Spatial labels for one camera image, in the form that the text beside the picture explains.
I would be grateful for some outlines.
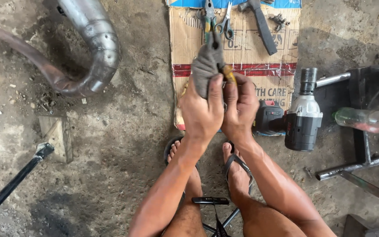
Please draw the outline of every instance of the cardboard sheet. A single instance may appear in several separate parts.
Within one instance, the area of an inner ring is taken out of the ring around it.
[[[201,20],[196,16],[198,9],[176,6],[200,7],[204,1],[178,0],[172,3],[170,1],[168,4],[170,5],[171,58],[173,88],[176,95],[175,126],[180,130],[185,130],[182,114],[178,107],[179,99],[191,74],[192,60],[197,56],[204,37]],[[238,12],[236,5],[242,1],[233,1],[231,26],[235,32],[234,39],[227,40],[224,35],[221,35],[225,62],[233,66],[234,72],[252,78],[259,100],[278,101],[280,106],[286,110],[291,104],[293,75],[298,60],[300,1],[276,0],[273,4],[274,7],[261,5],[266,18],[281,13],[290,22],[290,25],[286,25],[281,31],[276,32],[274,29],[277,24],[267,20],[278,49],[278,52],[272,56],[267,54],[259,37],[253,12]],[[226,8],[218,6],[226,7],[227,1],[213,0],[213,5],[217,22],[220,23],[226,14]]]

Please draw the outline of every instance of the concrete floor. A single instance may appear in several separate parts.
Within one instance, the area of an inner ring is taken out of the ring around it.
[[[75,155],[70,164],[45,160],[21,183],[0,207],[0,237],[124,236],[134,210],[164,169],[163,148],[175,132],[167,8],[156,0],[102,2],[123,56],[111,85],[85,105],[56,95],[27,59],[0,42],[0,190],[40,141],[38,115],[47,112],[33,110],[30,103],[43,93],[56,101],[54,114],[70,117]],[[48,10],[53,6],[51,0],[0,0],[0,27],[28,40],[64,72],[80,76],[90,64],[87,47],[68,19]],[[379,1],[304,0],[302,7],[298,68],[318,67],[320,74],[331,75],[373,63],[379,52]],[[316,94],[318,102],[343,96],[324,88]],[[324,111],[336,109],[327,103]],[[379,227],[378,198],[340,177],[319,182],[302,170],[333,167],[353,155],[350,130],[331,123],[330,113],[319,134],[311,153],[286,149],[283,137],[256,140],[309,194],[338,236],[349,213]],[[222,174],[225,140],[217,134],[201,159],[207,196],[228,195]],[[379,167],[355,174],[379,185]],[[252,196],[261,199],[258,188]],[[219,216],[232,208],[219,207]],[[202,211],[203,220],[213,225],[213,209]],[[228,233],[242,236],[241,226],[238,216]]]

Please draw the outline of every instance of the hammer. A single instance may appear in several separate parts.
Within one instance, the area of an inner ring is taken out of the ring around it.
[[[271,4],[274,2],[274,0],[248,0],[245,3],[240,3],[238,5],[238,10],[239,12],[243,12],[246,8],[249,8],[254,12],[255,19],[257,21],[258,33],[260,34],[261,40],[263,40],[263,44],[266,47],[267,53],[271,56],[277,53],[277,48],[268,28],[266,18],[261,11],[260,2]]]

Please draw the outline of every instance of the foot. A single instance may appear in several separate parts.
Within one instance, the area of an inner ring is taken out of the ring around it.
[[[230,151],[232,150],[232,146],[230,145],[230,143],[223,143],[222,149],[223,149],[224,163],[226,164],[227,160],[232,155],[230,153]],[[238,149],[235,148],[234,153],[243,162],[245,162],[245,160],[239,154]],[[229,180],[230,198],[232,199],[233,202],[235,202],[235,200],[238,197],[240,197],[240,195],[250,196],[248,193],[250,176],[242,168],[242,166],[239,163],[235,161],[232,162],[232,164],[229,167],[229,172],[227,173],[227,177]]]
[[[172,149],[170,150],[170,154],[168,155],[168,162],[171,162],[173,156],[176,154],[179,146],[181,145],[180,141],[176,141],[172,144]],[[189,176],[187,186],[185,187],[185,198],[189,198],[191,200],[192,197],[202,197],[203,191],[201,190],[201,179],[198,173],[197,168],[192,169],[192,173]]]

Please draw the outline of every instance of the hand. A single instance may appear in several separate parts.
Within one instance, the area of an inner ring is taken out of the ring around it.
[[[189,76],[188,88],[179,100],[185,123],[185,136],[189,140],[207,145],[220,129],[224,115],[222,82],[222,74],[210,79],[206,100],[197,94],[192,75]]]
[[[254,84],[247,76],[233,73],[236,82],[227,83],[224,88],[224,114],[222,131],[232,142],[242,142],[252,137],[252,123],[260,103],[255,95]]]

